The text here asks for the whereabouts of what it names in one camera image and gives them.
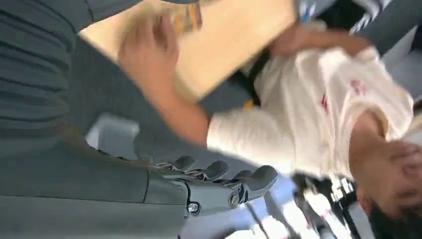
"dark hair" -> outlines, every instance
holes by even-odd
[[[372,202],[369,223],[376,239],[422,239],[421,208],[402,209],[402,218],[391,219]]]

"child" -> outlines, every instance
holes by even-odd
[[[153,33],[158,28],[164,47]],[[172,87],[178,47],[168,20],[141,23],[119,60],[185,140],[283,174],[354,179],[368,214],[373,207],[397,220],[415,213],[422,202],[422,149],[400,140],[413,118],[413,100],[376,49],[348,32],[294,25],[269,50],[271,60],[255,82],[261,108],[212,117]]]

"red print on shirt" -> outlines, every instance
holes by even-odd
[[[361,81],[357,79],[353,79],[350,81],[350,86],[353,88],[353,90],[358,96],[360,95],[364,96],[366,94],[366,87],[365,85],[362,84]]]
[[[322,96],[321,106],[324,108],[325,112],[328,114],[328,103],[327,103],[327,95],[326,95],[326,93],[324,93],[323,96]]]

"hand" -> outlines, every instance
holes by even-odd
[[[313,30],[295,24],[284,30],[269,46],[272,56],[290,56],[304,50]]]
[[[146,97],[173,89],[178,58],[177,37],[168,17],[160,23],[151,18],[137,23],[118,53],[120,66]]]

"gray robotic arm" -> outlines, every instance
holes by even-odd
[[[187,218],[231,210],[277,178],[263,166],[226,180],[223,162],[190,170],[188,157],[152,165],[72,143],[0,160],[0,238],[172,237]]]

